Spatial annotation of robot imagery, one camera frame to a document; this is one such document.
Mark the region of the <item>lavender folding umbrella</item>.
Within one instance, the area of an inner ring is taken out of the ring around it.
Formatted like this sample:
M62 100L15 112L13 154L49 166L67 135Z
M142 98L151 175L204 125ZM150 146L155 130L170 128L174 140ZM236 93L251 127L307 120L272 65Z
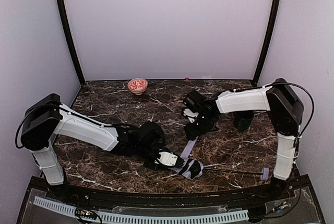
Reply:
M267 181L269 179L269 168L262 168L260 173L255 172L244 172L244 171L234 171L234 170L226 170L226 169L216 169L209 166L204 166L201 162L189 158L189 155L196 144L198 138L194 140L189 140L186 144L185 148L181 153L181 159L183 159L184 164L181 165L181 168L170 168L170 170L176 172L183 177L193 180L196 179L203 174L203 170L211 170L216 172L224 172L224 173L235 173L235 174L246 174L246 175L258 175L262 181Z

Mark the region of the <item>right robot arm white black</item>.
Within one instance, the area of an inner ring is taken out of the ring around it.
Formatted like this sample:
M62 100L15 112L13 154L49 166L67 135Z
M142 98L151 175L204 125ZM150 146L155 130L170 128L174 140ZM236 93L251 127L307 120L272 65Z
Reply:
M183 115L189 120L184 130L188 140L213 130L220 115L232 113L234 125L240 131L249 128L254 111L267 112L277 133L278 146L274 178L286 181L297 159L304 105L293 87L296 85L278 78L261 87L225 90L205 97L196 90L183 100Z

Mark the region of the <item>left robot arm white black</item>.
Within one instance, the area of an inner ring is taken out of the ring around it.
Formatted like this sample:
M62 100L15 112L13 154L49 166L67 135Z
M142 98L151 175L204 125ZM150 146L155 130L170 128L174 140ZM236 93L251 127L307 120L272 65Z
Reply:
M97 146L116 155L137 155L154 162L165 147L165 135L155 122L140 127L127 123L105 124L82 115L61 103L51 93L26 110L16 135L16 148L28 149L50 186L65 183L65 172L53 149L56 136L62 135Z

